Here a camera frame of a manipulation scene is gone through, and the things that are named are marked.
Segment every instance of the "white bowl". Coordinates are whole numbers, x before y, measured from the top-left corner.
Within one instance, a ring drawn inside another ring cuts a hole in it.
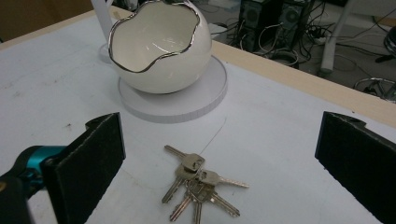
[[[108,50],[128,85],[169,93],[190,86],[205,72],[211,47],[207,22],[192,3],[148,1],[114,24]]]

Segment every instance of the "bunch of keys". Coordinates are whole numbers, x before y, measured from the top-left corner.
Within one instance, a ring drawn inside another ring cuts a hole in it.
[[[240,216],[237,208],[216,193],[215,186],[222,183],[248,188],[248,184],[227,179],[219,176],[213,171],[202,169],[205,159],[197,154],[186,154],[170,146],[165,146],[165,149],[178,156],[181,159],[181,164],[175,171],[177,176],[175,182],[166,192],[165,196],[163,196],[163,203],[168,203],[172,199],[173,194],[180,185],[185,185],[187,189],[183,201],[176,206],[174,212],[170,216],[171,221],[176,221],[191,201],[195,203],[194,224],[201,223],[201,211],[204,202],[211,202],[219,206],[232,217]]]

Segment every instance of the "white table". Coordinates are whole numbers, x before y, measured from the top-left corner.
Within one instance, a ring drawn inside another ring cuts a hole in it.
[[[97,57],[104,43],[90,12],[1,47],[0,174],[25,148],[68,145],[88,120],[120,112],[127,158],[88,223],[169,222],[184,189],[161,203],[179,163],[164,145],[198,153],[206,169],[250,185],[218,186],[241,217],[205,203],[203,224],[379,223],[314,153],[323,111],[362,119],[396,142],[395,105],[214,43],[229,78],[223,102],[193,121],[151,123],[122,106],[115,70]],[[46,191],[29,204],[36,223],[56,222]],[[176,223],[192,223],[192,208]]]

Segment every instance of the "cracked eggshell-shaped bowl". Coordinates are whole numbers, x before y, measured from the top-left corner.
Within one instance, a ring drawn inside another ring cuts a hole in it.
[[[108,50],[128,85],[170,93],[190,86],[205,72],[211,47],[207,22],[192,3],[148,1],[114,24]]]

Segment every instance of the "round base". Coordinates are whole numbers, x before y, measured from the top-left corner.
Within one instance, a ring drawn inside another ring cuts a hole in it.
[[[227,72],[211,57],[206,72],[192,85],[168,94],[153,94],[130,87],[121,78],[119,90],[126,109],[140,119],[156,123],[180,123],[198,119],[213,110],[227,92]]]

